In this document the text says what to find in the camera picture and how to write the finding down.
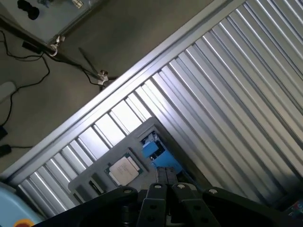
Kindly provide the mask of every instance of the metal panel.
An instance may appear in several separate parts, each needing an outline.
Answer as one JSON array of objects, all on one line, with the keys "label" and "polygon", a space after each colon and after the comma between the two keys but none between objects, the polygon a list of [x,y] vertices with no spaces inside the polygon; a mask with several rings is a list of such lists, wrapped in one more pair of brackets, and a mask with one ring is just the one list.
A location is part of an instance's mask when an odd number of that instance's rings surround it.
[{"label": "metal panel", "polygon": [[93,128],[88,128],[79,136],[85,147],[98,159],[108,151],[108,147]]},{"label": "metal panel", "polygon": [[72,206],[68,182],[156,116],[212,185],[268,205],[290,192],[303,173],[303,5],[242,3],[200,24],[195,17],[187,34],[75,114],[41,155],[6,171],[9,181],[46,215],[62,212]]},{"label": "metal panel", "polygon": [[108,114],[101,117],[101,119],[96,122],[96,125],[104,134],[111,147],[116,145],[125,137]]}]

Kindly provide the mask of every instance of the metal frame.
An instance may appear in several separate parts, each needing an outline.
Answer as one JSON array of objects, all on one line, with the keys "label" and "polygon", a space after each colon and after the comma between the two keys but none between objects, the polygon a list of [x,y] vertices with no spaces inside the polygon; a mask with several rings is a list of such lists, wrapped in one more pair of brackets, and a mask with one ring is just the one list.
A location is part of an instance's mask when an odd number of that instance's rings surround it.
[{"label": "metal frame", "polygon": [[0,174],[0,178],[12,185],[18,185],[24,181],[43,163],[52,158],[58,150],[64,148],[67,143],[85,131],[100,116],[105,114],[107,110],[114,107],[126,95],[146,81],[150,75],[218,24],[243,2],[245,0],[214,0],[178,31],[131,67],[109,88],[93,98],[21,159],[7,168]]}]

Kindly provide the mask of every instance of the black knob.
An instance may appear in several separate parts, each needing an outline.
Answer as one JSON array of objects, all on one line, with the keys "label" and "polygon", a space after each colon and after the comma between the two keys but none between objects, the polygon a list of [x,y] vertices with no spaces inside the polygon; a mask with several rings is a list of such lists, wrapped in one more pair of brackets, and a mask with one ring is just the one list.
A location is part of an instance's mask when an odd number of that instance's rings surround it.
[{"label": "black knob", "polygon": [[18,0],[18,8],[27,12],[28,18],[31,20],[36,20],[40,14],[37,7],[32,6],[28,1]]}]

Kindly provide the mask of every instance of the metal clip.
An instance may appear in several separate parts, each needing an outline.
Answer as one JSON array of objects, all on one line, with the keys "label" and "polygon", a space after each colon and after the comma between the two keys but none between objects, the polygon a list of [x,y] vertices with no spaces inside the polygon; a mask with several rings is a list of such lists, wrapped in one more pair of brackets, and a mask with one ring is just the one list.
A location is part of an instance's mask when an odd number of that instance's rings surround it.
[{"label": "metal clip", "polygon": [[98,84],[103,85],[105,81],[108,81],[108,72],[101,70],[100,73],[98,73],[98,76],[100,79],[98,80]]},{"label": "metal clip", "polygon": [[65,36],[63,35],[58,35],[57,38],[56,38],[56,42],[55,44],[51,44],[51,47],[53,48],[54,50],[54,53],[52,54],[49,54],[50,56],[54,57],[57,55],[58,53],[58,47],[61,43],[63,43],[65,41]]}]

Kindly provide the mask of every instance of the corrugated metal panel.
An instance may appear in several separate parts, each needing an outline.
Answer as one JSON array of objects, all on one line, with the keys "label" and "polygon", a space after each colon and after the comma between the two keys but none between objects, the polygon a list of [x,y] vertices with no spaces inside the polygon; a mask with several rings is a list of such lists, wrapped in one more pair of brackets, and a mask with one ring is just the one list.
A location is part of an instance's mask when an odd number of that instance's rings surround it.
[{"label": "corrugated metal panel", "polygon": [[122,101],[127,84],[113,93],[20,188],[48,216],[69,209],[68,182],[153,115],[212,185],[271,204],[302,180],[302,18],[298,0],[247,1]]}]

